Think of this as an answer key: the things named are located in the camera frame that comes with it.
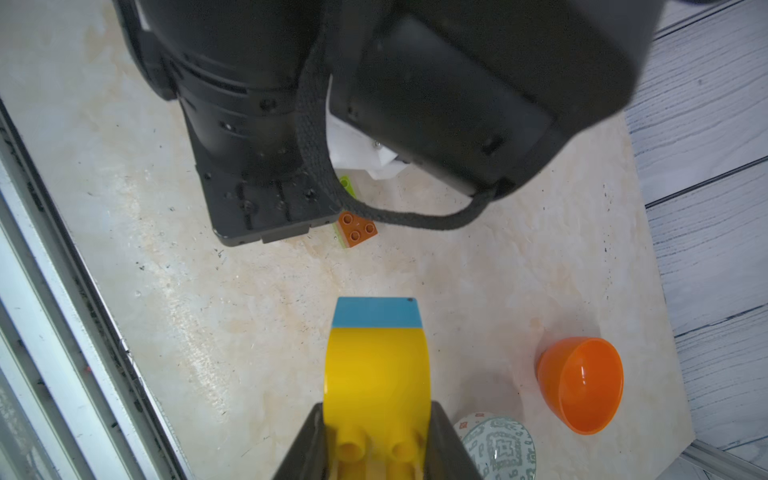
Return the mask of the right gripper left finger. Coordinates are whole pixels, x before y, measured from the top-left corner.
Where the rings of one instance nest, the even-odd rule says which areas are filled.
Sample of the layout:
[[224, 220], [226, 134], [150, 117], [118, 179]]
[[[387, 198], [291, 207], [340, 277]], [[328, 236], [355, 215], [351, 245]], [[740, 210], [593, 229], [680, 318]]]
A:
[[274, 480], [327, 480], [329, 456], [323, 404], [316, 403], [288, 449]]

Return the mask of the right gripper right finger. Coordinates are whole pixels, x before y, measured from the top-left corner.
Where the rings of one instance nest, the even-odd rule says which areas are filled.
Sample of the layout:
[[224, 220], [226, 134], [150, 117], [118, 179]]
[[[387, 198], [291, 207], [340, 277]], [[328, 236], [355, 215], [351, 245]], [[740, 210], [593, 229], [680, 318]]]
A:
[[427, 478], [430, 480], [481, 480], [450, 420], [437, 402], [431, 402], [427, 438]]

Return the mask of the yellow lego brick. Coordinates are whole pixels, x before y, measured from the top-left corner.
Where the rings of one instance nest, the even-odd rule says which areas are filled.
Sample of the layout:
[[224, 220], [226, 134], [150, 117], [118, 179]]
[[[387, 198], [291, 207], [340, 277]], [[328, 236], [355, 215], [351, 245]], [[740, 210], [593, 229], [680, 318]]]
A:
[[430, 417], [421, 328], [331, 330], [323, 418], [334, 478], [422, 478]]

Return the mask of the blue lego brick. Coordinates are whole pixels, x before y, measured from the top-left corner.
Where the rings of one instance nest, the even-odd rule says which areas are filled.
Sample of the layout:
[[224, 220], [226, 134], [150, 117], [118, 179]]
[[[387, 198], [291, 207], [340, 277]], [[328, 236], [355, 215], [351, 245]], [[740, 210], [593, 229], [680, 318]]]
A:
[[340, 297], [333, 328], [422, 329], [418, 302], [411, 297]]

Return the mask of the brown lego brick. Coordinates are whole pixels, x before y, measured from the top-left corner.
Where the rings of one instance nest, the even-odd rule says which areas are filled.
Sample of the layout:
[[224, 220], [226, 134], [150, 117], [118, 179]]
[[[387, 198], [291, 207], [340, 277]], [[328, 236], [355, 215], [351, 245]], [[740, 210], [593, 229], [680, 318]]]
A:
[[373, 221], [348, 211], [340, 213], [335, 223], [335, 229], [338, 239], [344, 248], [353, 248], [378, 234]]

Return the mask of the long green lego brick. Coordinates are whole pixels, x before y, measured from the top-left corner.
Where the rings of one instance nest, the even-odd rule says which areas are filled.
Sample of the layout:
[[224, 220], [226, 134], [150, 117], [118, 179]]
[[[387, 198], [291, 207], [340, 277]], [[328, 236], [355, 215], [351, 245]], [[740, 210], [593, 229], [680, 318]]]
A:
[[[348, 176], [342, 176], [340, 183], [347, 193], [352, 197], [355, 196], [355, 190]], [[338, 236], [339, 242], [343, 248], [351, 248], [359, 240], [360, 235], [356, 232], [357, 220], [355, 215], [342, 211], [335, 224], [335, 231]]]

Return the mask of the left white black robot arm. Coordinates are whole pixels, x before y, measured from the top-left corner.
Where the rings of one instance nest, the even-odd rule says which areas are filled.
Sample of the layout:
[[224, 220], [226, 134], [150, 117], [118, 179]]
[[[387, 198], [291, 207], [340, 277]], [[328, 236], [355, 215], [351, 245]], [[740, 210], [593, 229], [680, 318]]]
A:
[[[453, 230], [631, 100], [660, 1], [118, 1], [128, 51], [183, 111], [227, 246], [349, 211]], [[355, 199], [373, 145], [467, 195], [445, 215]]]

